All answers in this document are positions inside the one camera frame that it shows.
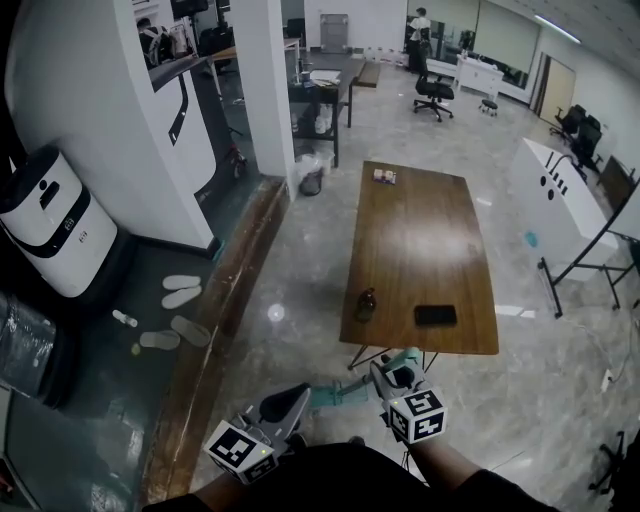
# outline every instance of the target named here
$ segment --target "wooden bench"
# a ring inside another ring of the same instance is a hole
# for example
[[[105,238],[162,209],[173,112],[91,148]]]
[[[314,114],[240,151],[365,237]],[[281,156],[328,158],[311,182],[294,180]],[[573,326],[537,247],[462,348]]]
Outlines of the wooden bench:
[[[375,89],[378,86],[378,79],[380,78],[380,64],[377,62],[366,62],[358,80],[356,81],[359,87],[371,87]]]

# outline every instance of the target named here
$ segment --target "black shirt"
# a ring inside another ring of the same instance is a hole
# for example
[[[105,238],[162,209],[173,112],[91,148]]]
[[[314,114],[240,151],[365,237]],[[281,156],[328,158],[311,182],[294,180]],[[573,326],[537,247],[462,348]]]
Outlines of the black shirt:
[[[193,495],[145,507],[145,512],[206,512]],[[234,510],[329,512],[552,512],[504,478],[481,470],[451,493],[436,492],[371,448],[333,444],[307,448],[252,484]]]

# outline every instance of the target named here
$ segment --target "black smartphone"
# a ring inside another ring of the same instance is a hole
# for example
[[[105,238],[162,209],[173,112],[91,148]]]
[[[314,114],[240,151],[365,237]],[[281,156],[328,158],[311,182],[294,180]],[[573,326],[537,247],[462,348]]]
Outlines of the black smartphone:
[[[416,306],[413,315],[418,327],[456,325],[458,317],[453,306]]]

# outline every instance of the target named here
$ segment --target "stool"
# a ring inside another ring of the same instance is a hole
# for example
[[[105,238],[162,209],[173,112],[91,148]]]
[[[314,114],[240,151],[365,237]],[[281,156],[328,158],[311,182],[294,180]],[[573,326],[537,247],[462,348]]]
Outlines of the stool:
[[[495,101],[482,100],[482,104],[478,108],[485,113],[488,112],[492,117],[497,117],[498,115],[498,105]]]

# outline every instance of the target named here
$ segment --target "power outlet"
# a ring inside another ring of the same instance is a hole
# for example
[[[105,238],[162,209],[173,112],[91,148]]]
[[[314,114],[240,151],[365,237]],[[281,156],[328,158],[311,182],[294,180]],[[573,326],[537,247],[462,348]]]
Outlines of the power outlet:
[[[609,389],[609,384],[611,384],[612,380],[613,380],[613,373],[611,373],[611,370],[607,368],[607,371],[604,372],[602,384],[600,384],[600,391],[602,391],[603,393],[606,393],[607,389]]]

